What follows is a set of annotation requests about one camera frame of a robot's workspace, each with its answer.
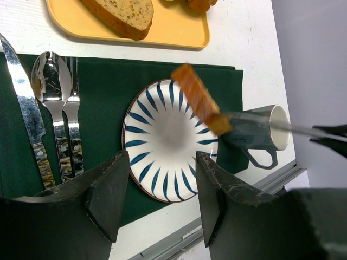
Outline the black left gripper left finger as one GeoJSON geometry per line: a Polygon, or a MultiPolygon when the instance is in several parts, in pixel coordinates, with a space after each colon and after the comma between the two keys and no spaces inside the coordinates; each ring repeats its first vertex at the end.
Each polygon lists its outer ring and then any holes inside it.
{"type": "Polygon", "coordinates": [[[1,198],[1,259],[108,259],[129,170],[120,151],[33,197],[1,198]]]}

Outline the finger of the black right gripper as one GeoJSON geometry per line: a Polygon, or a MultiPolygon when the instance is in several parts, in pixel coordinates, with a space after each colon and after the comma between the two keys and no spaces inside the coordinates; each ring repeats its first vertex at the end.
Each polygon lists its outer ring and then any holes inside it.
{"type": "Polygon", "coordinates": [[[313,126],[313,129],[318,129],[324,131],[325,133],[332,135],[346,135],[347,134],[347,125],[338,125],[338,126],[313,126]]]}
{"type": "Polygon", "coordinates": [[[347,145],[344,141],[330,138],[310,139],[310,141],[328,147],[329,149],[340,154],[341,156],[347,158],[347,145]]]}

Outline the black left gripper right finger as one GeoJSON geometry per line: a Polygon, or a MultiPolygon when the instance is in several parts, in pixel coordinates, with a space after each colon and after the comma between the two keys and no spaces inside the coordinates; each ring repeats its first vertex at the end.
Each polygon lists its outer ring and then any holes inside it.
{"type": "Polygon", "coordinates": [[[346,190],[275,196],[233,191],[233,176],[196,154],[198,199],[211,259],[346,259],[346,190]]]}

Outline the speckled bread slice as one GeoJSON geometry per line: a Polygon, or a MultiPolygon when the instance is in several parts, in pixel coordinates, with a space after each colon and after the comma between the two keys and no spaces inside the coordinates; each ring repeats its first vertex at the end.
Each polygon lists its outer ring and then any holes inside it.
{"type": "Polygon", "coordinates": [[[135,41],[149,33],[154,16],[152,1],[82,1],[110,29],[135,41]]]}
{"type": "Polygon", "coordinates": [[[198,119],[215,135],[222,136],[233,130],[228,117],[221,113],[219,106],[191,65],[187,63],[181,65],[171,73],[171,78],[179,84],[187,103],[198,119]]]}

